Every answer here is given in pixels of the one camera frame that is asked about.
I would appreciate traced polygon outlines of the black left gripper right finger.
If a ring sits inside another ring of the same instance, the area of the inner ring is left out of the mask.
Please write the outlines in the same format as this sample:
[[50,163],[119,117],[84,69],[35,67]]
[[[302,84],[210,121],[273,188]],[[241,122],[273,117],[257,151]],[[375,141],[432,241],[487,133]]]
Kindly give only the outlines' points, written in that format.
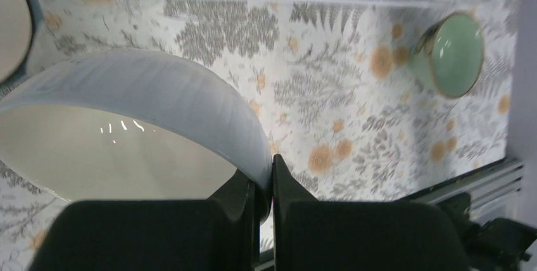
[[468,270],[455,228],[413,201],[320,201],[273,159],[276,270]]

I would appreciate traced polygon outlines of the white ribbed bowl front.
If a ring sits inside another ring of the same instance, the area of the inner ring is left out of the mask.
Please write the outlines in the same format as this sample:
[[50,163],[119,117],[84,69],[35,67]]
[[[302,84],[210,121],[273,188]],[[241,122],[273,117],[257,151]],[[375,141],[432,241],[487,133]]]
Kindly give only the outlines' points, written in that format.
[[272,155],[233,86],[143,49],[85,53],[1,100],[1,161],[62,199],[205,199],[236,170],[270,197]]

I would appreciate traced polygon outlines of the pale green ceramic bowl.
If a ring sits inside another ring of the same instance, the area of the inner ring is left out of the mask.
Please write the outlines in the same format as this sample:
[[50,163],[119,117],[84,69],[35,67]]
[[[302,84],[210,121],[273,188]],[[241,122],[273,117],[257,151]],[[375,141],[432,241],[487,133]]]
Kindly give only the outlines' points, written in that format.
[[477,83],[484,53],[481,24],[469,12],[455,11],[420,36],[410,49],[408,67],[424,87],[457,99]]

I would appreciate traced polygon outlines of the teal bowl white interior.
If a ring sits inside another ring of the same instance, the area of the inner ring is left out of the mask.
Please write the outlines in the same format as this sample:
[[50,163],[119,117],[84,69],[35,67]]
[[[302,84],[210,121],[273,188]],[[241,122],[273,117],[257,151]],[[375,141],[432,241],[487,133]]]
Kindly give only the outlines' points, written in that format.
[[1,0],[1,90],[29,74],[37,33],[43,22],[38,0]]

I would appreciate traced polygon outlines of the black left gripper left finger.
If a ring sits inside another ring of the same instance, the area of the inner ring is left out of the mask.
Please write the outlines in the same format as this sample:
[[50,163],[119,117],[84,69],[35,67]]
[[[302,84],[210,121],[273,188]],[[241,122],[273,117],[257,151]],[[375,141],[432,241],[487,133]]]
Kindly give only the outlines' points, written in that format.
[[252,270],[256,188],[236,172],[201,200],[78,201],[30,270]]

